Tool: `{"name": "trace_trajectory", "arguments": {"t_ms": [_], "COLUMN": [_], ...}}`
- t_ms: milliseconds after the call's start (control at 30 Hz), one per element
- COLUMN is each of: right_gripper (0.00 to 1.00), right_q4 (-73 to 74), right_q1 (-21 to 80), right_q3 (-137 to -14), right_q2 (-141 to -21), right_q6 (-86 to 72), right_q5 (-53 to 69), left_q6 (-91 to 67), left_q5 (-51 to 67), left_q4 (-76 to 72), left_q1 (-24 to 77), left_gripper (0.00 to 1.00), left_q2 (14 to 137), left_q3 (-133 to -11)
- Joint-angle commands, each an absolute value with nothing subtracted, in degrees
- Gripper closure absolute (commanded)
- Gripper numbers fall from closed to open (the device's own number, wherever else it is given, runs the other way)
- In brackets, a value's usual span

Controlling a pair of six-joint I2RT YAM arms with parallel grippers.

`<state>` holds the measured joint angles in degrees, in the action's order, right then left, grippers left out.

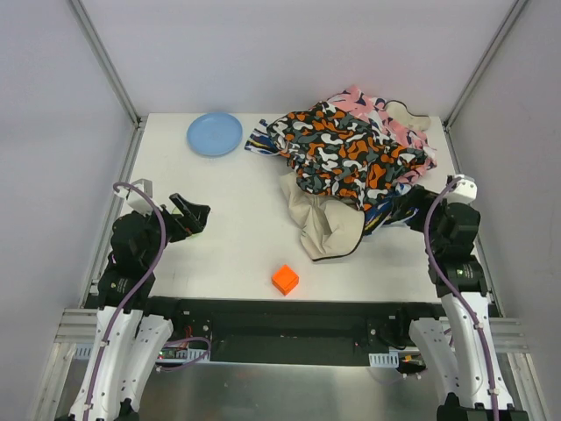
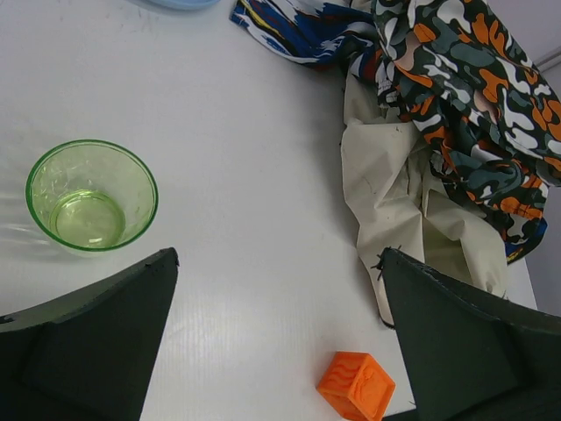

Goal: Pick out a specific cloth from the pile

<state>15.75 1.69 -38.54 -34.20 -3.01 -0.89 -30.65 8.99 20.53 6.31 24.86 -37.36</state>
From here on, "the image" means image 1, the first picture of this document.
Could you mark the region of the beige cloth with black trim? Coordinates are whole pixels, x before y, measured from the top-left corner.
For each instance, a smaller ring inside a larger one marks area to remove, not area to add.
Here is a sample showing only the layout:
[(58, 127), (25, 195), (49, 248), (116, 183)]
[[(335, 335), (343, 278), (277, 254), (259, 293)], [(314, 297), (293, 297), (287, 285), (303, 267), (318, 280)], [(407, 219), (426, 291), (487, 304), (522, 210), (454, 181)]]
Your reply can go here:
[(301, 228), (300, 241), (313, 261), (343, 258), (352, 254), (363, 238), (365, 213), (332, 196), (304, 192), (296, 174), (280, 177), (288, 202), (288, 214)]

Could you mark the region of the orange grey camouflage cloth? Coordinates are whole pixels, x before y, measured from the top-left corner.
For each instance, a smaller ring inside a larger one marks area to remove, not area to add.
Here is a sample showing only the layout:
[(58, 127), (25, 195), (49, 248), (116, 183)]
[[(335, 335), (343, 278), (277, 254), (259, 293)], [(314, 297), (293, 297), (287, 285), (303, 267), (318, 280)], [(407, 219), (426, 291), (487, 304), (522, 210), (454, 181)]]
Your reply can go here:
[(328, 102), (291, 111), (266, 129), (306, 193), (334, 196), (369, 211), (410, 184), (398, 178), (426, 161), (424, 153), (401, 146)]

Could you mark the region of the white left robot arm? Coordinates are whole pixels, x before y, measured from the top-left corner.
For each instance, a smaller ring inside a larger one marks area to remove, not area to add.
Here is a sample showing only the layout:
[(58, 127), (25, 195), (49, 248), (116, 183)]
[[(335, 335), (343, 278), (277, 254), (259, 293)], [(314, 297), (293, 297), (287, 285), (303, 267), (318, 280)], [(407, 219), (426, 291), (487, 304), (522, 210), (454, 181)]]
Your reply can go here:
[(120, 189), (131, 212), (112, 225), (108, 263), (98, 283), (89, 363), (66, 420), (137, 420), (147, 380), (174, 333), (173, 313), (148, 311), (154, 271), (170, 243), (203, 232), (210, 207), (179, 194), (173, 210), (146, 193)]

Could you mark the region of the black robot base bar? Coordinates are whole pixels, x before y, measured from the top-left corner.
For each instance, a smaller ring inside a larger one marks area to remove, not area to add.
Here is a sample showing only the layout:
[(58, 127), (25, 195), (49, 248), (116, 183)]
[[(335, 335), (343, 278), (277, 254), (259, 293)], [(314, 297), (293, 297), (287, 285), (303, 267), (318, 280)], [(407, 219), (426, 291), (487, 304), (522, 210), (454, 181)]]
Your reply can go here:
[(440, 318), (433, 303), (178, 299), (152, 296), (147, 315), (168, 318), (173, 340), (211, 362), (364, 367), (374, 353), (412, 347), (410, 323)]

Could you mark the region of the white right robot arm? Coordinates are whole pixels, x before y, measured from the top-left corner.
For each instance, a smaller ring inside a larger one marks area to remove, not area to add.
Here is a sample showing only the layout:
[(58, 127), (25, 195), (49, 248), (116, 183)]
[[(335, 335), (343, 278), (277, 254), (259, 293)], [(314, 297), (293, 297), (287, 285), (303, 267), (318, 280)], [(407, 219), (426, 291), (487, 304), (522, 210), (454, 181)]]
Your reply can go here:
[(423, 234), (429, 275), (450, 327), (432, 316), (414, 318), (408, 335), (434, 378), (439, 420), (526, 420), (515, 407), (496, 355), (488, 289), (473, 254), (480, 214), (471, 206), (474, 181), (452, 177), (434, 192), (416, 187), (420, 198), (409, 227)]

